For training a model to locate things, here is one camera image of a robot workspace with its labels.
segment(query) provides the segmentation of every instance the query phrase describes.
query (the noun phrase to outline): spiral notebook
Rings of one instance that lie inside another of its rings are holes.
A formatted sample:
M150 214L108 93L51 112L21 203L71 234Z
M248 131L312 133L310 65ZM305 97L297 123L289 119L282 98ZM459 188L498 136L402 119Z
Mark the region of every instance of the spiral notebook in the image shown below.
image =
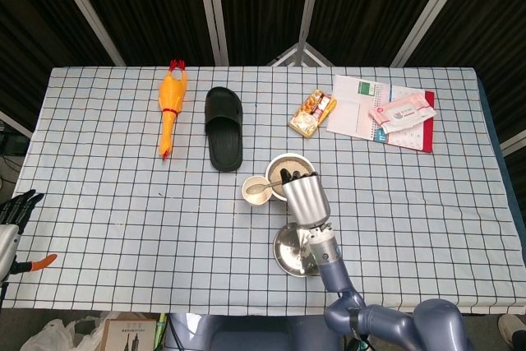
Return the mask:
M386 135L369 116L369 110L375 107L418 93L424 95L431 107L435 107L435 94L430 91L335 76L332 95L337 104L329 116L327 131L431 153L433 118L409 129Z

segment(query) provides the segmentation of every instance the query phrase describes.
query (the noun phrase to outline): slipper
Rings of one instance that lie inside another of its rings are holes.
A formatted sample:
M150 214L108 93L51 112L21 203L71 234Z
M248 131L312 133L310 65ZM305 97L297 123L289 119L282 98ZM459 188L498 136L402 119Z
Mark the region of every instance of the slipper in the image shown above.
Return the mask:
M205 131L210 162L220 172L232 172L243 161L243 109L231 90L216 86L206 94Z

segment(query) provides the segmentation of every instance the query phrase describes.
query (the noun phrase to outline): yellow rubber chicken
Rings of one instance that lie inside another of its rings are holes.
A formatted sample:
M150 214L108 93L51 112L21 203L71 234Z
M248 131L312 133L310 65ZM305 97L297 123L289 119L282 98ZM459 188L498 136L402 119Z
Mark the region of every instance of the yellow rubber chicken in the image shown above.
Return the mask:
M181 80L173 78L172 72L181 69ZM187 93L187 73L184 61L172 61L168 74L159 87L159 106L163 111L163 134L159 143L159 155L165 160L172 152L172 129L177 115L182 110L182 100Z

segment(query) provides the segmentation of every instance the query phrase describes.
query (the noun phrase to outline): robotic hand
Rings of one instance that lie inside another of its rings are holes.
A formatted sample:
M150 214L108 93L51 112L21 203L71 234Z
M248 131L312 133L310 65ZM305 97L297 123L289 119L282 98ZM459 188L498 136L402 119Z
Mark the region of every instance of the robotic hand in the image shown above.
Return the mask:
M367 306L353 287L327 220L330 205L316 173L281 170L288 206L298 225L311 233L309 246L325 289L339 299L325 310L325 322L341 335L356 339L374 335L408 351L469 351L473 349L459 309L451 302L430 299L418 304L413 316L387 307Z
M57 258L56 254L52 254L38 262L16 262L16 249L20 236L30 219L31 212L43 197L42 193L35 195L35 190L32 189L0 205L0 286L2 286L0 308L7 293L9 275L43 269Z

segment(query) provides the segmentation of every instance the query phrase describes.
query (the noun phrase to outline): wet wipes package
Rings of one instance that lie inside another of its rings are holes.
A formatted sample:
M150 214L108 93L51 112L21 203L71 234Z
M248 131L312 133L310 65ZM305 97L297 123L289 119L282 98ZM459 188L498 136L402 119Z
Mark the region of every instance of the wet wipes package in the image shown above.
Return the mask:
M391 133L414 127L436 115L422 94L413 94L375 107L369 115L384 130Z

